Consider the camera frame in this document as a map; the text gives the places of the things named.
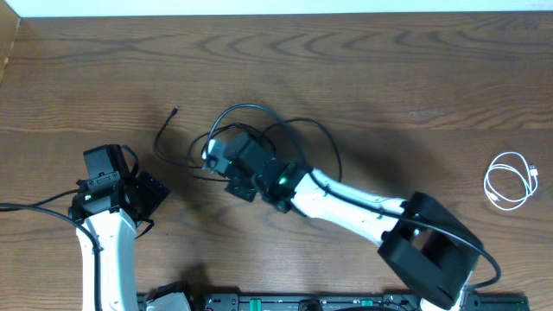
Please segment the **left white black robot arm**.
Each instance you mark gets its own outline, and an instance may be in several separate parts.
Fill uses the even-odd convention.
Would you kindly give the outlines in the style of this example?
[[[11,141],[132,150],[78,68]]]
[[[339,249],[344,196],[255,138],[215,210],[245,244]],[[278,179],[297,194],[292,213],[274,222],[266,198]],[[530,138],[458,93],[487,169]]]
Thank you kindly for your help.
[[[169,189],[142,172],[123,180],[117,172],[81,181],[73,197],[70,217],[82,258],[84,310],[189,310],[186,295],[169,285],[161,294],[137,293],[134,249],[137,228],[168,197]]]

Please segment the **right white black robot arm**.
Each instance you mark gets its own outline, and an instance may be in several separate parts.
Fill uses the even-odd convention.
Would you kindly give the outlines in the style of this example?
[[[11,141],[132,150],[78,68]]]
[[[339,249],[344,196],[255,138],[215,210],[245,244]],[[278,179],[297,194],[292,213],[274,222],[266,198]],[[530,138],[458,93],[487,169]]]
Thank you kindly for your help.
[[[433,197],[377,196],[340,183],[319,169],[276,159],[258,165],[232,161],[223,169],[229,193],[256,194],[283,213],[297,210],[369,240],[424,306],[452,310],[468,289],[483,244]]]

